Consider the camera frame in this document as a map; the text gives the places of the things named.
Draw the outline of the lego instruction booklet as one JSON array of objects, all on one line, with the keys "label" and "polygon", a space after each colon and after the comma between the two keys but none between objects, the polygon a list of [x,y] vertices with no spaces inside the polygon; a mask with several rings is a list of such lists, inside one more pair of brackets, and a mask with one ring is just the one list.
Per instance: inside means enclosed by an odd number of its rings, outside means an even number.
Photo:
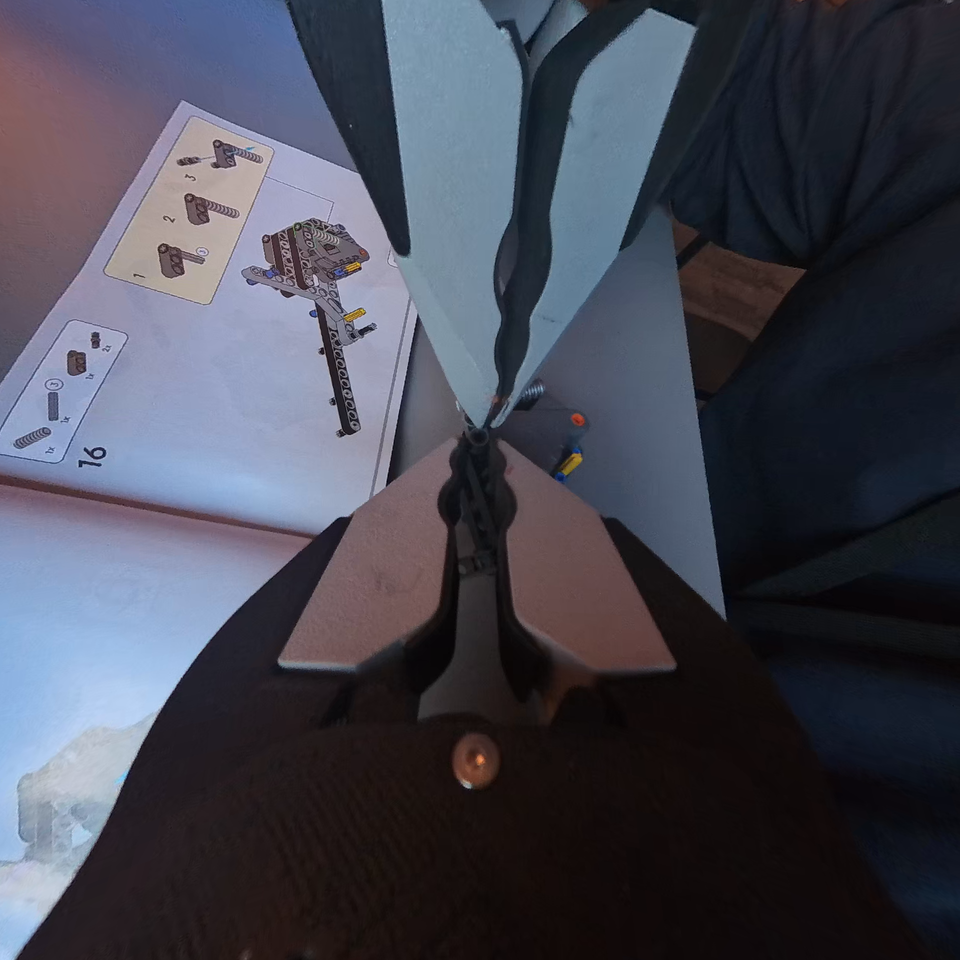
[{"label": "lego instruction booklet", "polygon": [[357,174],[177,106],[2,380],[2,958],[212,636],[385,485],[413,325]]}]

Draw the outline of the person's dark clothed body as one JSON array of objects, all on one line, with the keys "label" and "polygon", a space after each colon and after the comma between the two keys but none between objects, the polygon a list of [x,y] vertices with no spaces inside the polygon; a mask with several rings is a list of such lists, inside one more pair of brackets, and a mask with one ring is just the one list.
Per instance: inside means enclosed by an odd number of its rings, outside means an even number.
[{"label": "person's dark clothed body", "polygon": [[[725,591],[958,493],[958,201],[809,270],[702,414]],[[859,849],[937,958],[958,958],[958,634],[893,647],[882,620],[958,629],[958,537],[794,596],[870,618],[858,643],[751,638]]]}]

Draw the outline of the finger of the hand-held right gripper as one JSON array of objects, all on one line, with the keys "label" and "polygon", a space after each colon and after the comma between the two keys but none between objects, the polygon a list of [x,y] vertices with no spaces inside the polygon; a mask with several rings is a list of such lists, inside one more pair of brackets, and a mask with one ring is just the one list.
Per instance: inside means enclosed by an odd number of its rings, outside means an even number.
[{"label": "finger of the hand-held right gripper", "polygon": [[482,2],[382,2],[410,249],[398,266],[463,414],[498,401],[498,255],[514,217],[525,53]]},{"label": "finger of the hand-held right gripper", "polygon": [[654,7],[554,7],[535,36],[493,426],[617,258],[695,35]]}]

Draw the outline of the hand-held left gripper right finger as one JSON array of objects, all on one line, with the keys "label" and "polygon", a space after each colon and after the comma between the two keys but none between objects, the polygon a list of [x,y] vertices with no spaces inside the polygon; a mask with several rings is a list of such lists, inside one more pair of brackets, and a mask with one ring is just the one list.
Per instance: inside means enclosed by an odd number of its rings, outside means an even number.
[{"label": "hand-held left gripper right finger", "polygon": [[490,451],[501,664],[519,701],[677,661],[602,516],[504,440]]}]

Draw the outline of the lego technic assembly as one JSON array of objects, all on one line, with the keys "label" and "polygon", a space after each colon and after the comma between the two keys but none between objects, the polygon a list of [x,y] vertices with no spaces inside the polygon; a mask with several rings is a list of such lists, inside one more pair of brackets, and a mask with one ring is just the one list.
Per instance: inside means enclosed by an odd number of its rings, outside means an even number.
[{"label": "lego technic assembly", "polygon": [[459,522],[470,547],[460,548],[458,572],[462,578],[490,575],[497,569],[498,528],[495,481],[491,455],[495,441],[502,442],[529,461],[556,486],[569,485],[570,476],[584,461],[584,440],[591,430],[588,415],[578,406],[542,399],[528,412],[514,411],[498,430],[489,434],[488,450],[472,455],[464,431],[473,423],[462,416],[463,431],[455,459]]}]

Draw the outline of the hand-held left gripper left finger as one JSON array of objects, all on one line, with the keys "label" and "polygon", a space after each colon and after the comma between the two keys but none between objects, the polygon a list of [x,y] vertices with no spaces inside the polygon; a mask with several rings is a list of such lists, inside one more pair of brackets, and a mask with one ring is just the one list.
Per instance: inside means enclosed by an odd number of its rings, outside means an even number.
[{"label": "hand-held left gripper left finger", "polygon": [[354,510],[277,663],[426,692],[453,657],[459,487],[448,438]]}]

